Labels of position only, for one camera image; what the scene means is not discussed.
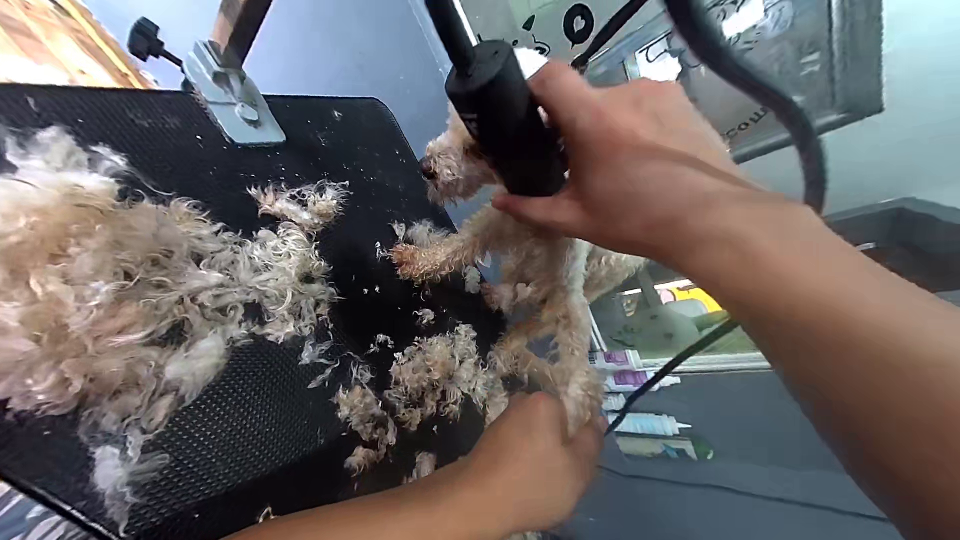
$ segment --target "poodle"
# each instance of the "poodle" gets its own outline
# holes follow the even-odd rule
[[[452,107],[446,132],[430,142],[420,165],[428,196],[438,205],[465,201],[484,185],[504,190]],[[481,290],[489,306],[514,316],[491,352],[491,362],[501,375],[532,376],[562,399],[569,428],[582,426],[598,410],[603,396],[603,386],[587,359],[589,303],[630,278],[646,260],[543,233],[490,204],[457,233],[431,237],[428,245],[401,241],[394,247],[391,256],[398,274],[414,282],[434,282],[498,254],[501,281],[485,283]],[[547,336],[552,336],[551,351],[541,359],[528,344]]]

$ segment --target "human hand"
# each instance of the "human hand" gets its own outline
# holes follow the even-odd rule
[[[506,534],[554,527],[569,517],[593,480],[603,448],[599,417],[572,436],[557,398],[513,396],[464,463],[475,508]]]
[[[530,87],[564,136],[570,178],[553,197],[493,200],[521,221],[671,264],[720,216],[789,204],[744,180],[680,85],[597,89],[550,62]]]

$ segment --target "pink label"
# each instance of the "pink label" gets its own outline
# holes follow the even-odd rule
[[[613,382],[620,386],[642,386],[650,379],[645,371],[618,371],[613,374]]]
[[[617,351],[615,353],[603,353],[603,359],[608,364],[613,364],[615,366],[630,365],[630,359],[627,358],[626,351]]]

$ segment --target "metal clamp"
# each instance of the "metal clamp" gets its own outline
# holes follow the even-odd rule
[[[272,146],[287,140],[253,80],[241,68],[226,67],[216,44],[197,41],[183,74],[234,143]]]

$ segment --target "black mesh mat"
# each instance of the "black mesh mat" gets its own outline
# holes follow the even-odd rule
[[[287,134],[282,147],[232,146],[181,92],[0,86],[0,124],[24,130],[58,124],[83,144],[106,144],[160,190],[203,202],[214,219],[247,234],[270,224],[257,218],[248,185],[349,181],[346,213],[318,241],[344,298],[331,316],[334,353],[363,356],[379,333],[400,350],[422,334],[414,310],[429,307],[438,314],[430,333],[472,324],[484,355],[502,321],[479,296],[464,292],[462,280],[424,293],[396,279],[393,265],[375,256],[377,241],[396,242],[393,221],[430,218],[452,228],[445,212],[427,201],[417,159],[390,111],[374,99],[267,100]],[[437,452],[446,464],[482,431],[479,413],[469,408],[456,424],[426,422],[417,433],[402,432],[386,460],[352,479],[343,462],[359,438],[336,419],[330,401],[348,380],[350,362],[345,358],[329,386],[308,390],[324,367],[298,366],[301,347],[258,341],[236,351],[225,373],[148,444],[145,452],[163,451],[172,462],[140,492],[128,536],[220,538],[255,523],[268,506],[282,515],[398,485],[417,451]],[[389,382],[393,352],[367,356],[379,390]],[[115,537],[116,525],[92,489],[91,459],[76,426],[74,417],[8,415],[0,422],[0,478]]]

